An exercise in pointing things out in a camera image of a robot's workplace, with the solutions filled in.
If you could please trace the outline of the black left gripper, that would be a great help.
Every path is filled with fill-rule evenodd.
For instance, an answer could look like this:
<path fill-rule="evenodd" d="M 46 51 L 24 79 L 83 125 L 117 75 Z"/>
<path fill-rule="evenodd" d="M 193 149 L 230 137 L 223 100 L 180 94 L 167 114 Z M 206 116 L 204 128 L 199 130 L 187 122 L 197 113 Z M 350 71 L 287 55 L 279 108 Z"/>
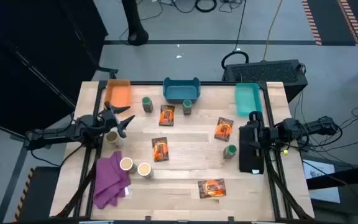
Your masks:
<path fill-rule="evenodd" d="M 117 114 L 120 114 L 130 108 L 130 106 L 115 107 L 110 102 L 106 101 L 104 103 L 106 109 L 100 112 L 101 118 L 104 121 L 103 133 L 108 133 L 112 128 L 117 128 L 117 132 L 121 138 L 126 138 L 126 133 L 124 132 L 128 124 L 135 118 L 134 115 L 126 118 L 125 120 L 119 121 L 116 117 Z"/>

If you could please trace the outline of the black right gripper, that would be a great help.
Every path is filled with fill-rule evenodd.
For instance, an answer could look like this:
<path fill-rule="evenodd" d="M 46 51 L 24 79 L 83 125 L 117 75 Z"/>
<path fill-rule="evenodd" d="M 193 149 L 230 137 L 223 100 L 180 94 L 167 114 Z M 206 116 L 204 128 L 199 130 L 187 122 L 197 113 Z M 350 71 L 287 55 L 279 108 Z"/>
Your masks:
<path fill-rule="evenodd" d="M 253 157 L 260 157 L 262 155 L 261 148 L 270 148 L 274 139 L 274 129 L 264 126 L 263 114 L 260 111 L 252 111 L 249 113 L 249 122 L 256 124 L 254 134 L 255 144 L 250 145 L 250 150 Z"/>

